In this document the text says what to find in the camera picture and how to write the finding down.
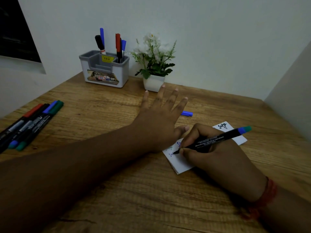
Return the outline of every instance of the gray pen holder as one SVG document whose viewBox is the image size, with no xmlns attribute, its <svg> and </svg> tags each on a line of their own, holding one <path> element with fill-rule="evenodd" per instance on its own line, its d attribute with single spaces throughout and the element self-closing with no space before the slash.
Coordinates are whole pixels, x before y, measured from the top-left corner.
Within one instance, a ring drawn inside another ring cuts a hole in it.
<svg viewBox="0 0 311 233">
<path fill-rule="evenodd" d="M 117 63 L 117 54 L 91 50 L 79 55 L 84 79 L 89 83 L 121 88 L 128 80 L 129 57 L 124 56 L 122 63 Z"/>
</svg>

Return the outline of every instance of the sticker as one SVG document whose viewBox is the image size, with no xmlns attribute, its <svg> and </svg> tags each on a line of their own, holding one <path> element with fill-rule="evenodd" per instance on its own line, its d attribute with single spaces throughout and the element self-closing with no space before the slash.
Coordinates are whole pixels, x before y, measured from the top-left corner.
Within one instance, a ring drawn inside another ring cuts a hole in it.
<svg viewBox="0 0 311 233">
<path fill-rule="evenodd" d="M 107 56 L 107 55 L 102 55 L 101 59 L 102 59 L 103 62 L 111 63 L 115 59 L 115 57 Z"/>
<path fill-rule="evenodd" d="M 119 81 L 114 74 L 103 73 L 99 71 L 87 70 L 89 81 L 109 83 L 113 85 L 118 85 Z"/>
</svg>

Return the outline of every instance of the wood grain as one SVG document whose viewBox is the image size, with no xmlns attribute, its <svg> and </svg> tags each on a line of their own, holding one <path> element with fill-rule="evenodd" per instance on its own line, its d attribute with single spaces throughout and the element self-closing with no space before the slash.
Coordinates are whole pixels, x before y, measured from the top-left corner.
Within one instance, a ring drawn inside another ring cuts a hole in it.
<svg viewBox="0 0 311 233">
<path fill-rule="evenodd" d="M 176 86 L 166 84 L 165 97 Z M 254 164 L 311 201 L 311 156 L 308 143 L 263 101 L 178 86 L 177 101 L 187 96 L 186 111 L 176 125 L 228 121 L 250 125 L 241 147 Z M 0 130 L 38 103 L 65 103 L 23 152 L 6 150 L 0 161 L 84 140 L 130 124 L 139 111 L 142 79 L 130 77 L 121 89 L 86 83 L 82 73 L 0 120 Z M 150 92 L 150 102 L 156 93 Z M 176 175 L 163 153 L 147 154 L 104 181 L 44 232 L 265 232 L 244 221 L 223 191 L 198 169 Z"/>
</svg>

